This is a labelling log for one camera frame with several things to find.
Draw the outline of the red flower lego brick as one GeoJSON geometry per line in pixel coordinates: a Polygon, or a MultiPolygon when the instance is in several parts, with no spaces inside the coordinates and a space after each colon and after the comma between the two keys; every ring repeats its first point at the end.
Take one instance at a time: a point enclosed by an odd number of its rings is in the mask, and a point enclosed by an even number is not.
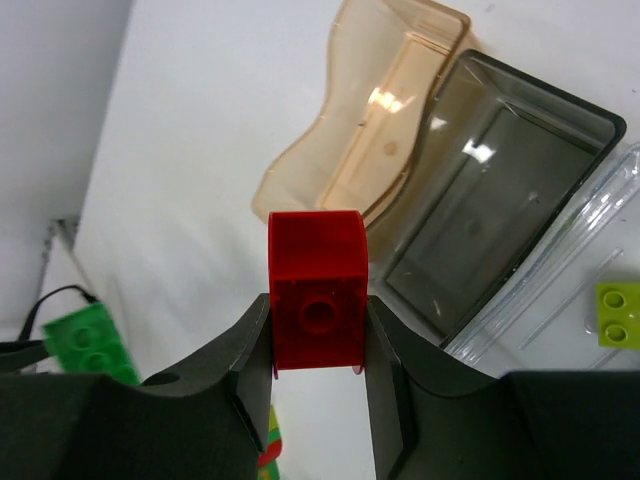
{"type": "Polygon", "coordinates": [[[368,246],[355,210],[273,212],[273,370],[364,366],[368,246]]]}

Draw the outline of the lime square lego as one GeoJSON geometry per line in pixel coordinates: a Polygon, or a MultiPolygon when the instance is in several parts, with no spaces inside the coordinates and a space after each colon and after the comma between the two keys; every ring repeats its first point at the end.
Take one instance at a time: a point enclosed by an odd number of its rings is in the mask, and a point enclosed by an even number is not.
{"type": "Polygon", "coordinates": [[[598,283],[596,285],[596,312],[600,346],[639,349],[638,283],[598,283]]]}

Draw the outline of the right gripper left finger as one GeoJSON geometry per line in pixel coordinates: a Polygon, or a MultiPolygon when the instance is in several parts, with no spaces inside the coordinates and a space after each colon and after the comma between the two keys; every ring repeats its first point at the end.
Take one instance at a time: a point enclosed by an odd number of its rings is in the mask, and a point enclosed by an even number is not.
{"type": "Polygon", "coordinates": [[[224,333],[139,386],[103,374],[5,374],[5,479],[253,479],[266,450],[270,314],[258,296],[224,333]]]}

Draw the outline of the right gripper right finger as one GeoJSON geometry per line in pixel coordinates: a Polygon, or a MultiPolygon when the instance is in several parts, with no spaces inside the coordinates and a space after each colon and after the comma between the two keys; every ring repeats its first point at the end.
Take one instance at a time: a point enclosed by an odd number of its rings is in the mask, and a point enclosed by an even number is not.
{"type": "Polygon", "coordinates": [[[635,479],[635,371],[490,377],[367,304],[365,381],[380,479],[635,479]]]}

